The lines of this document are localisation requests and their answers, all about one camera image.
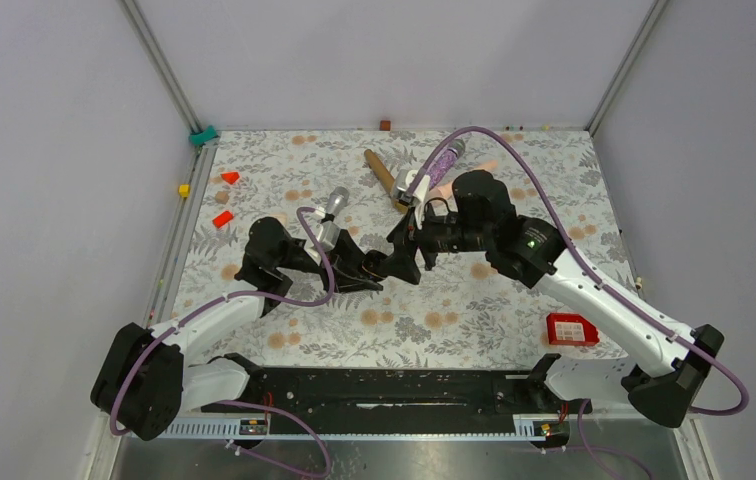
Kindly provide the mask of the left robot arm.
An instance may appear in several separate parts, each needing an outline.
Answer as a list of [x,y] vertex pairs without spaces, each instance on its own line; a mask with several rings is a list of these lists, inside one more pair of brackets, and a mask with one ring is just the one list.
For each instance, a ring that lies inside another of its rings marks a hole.
[[281,304],[316,307],[335,294],[380,290],[379,279],[362,268],[365,254],[332,215],[322,215],[316,229],[303,228],[299,239],[274,217],[255,221],[236,291],[179,320],[152,328],[129,323],[116,333],[90,394],[112,434],[151,440],[179,413],[224,400],[255,409],[264,397],[261,380],[235,360],[199,364],[199,355]]

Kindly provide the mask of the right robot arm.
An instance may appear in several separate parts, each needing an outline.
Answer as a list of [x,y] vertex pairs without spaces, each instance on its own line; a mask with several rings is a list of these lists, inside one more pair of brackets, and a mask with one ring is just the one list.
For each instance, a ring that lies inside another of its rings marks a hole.
[[416,285],[421,256],[432,269],[442,253],[482,252],[499,274],[561,302],[627,354],[620,362],[541,359],[527,386],[529,402],[551,412],[564,401],[628,404],[658,425],[677,428],[712,369],[724,336],[692,328],[649,306],[578,250],[555,226],[517,213],[507,187],[483,170],[453,184],[456,210],[445,215],[420,203],[393,228],[391,255],[369,253],[364,268]]

